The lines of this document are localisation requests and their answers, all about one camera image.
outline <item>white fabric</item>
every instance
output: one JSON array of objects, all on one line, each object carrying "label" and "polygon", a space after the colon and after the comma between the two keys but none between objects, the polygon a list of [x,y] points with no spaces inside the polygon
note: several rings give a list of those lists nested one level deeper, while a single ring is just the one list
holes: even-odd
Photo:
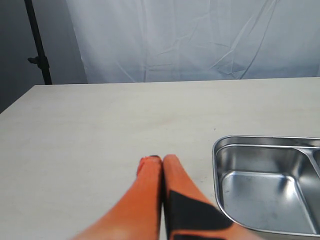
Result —
[{"label": "white fabric", "polygon": [[318,0],[67,0],[89,83],[320,76]]}]

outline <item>stainless steel tray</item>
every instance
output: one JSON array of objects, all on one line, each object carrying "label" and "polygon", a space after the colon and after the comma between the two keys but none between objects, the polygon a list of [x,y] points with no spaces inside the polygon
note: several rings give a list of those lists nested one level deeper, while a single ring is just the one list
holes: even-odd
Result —
[{"label": "stainless steel tray", "polygon": [[230,219],[264,238],[320,238],[320,139],[227,136],[212,156],[216,201]]}]

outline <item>gray wall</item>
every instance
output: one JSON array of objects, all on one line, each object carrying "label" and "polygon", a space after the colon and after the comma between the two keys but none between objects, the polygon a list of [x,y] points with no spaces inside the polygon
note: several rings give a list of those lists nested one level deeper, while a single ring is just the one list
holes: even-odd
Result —
[{"label": "gray wall", "polygon": [[[65,0],[33,0],[53,84],[85,84],[87,78]],[[0,112],[32,86],[44,84],[23,0],[0,1]]]}]

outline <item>white table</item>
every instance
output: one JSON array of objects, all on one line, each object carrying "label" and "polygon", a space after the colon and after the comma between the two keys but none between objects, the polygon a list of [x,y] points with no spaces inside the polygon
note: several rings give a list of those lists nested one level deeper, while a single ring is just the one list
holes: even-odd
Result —
[{"label": "white table", "polygon": [[146,155],[177,154],[215,201],[217,139],[320,137],[319,124],[320,78],[35,86],[0,114],[0,239],[72,237]]}]

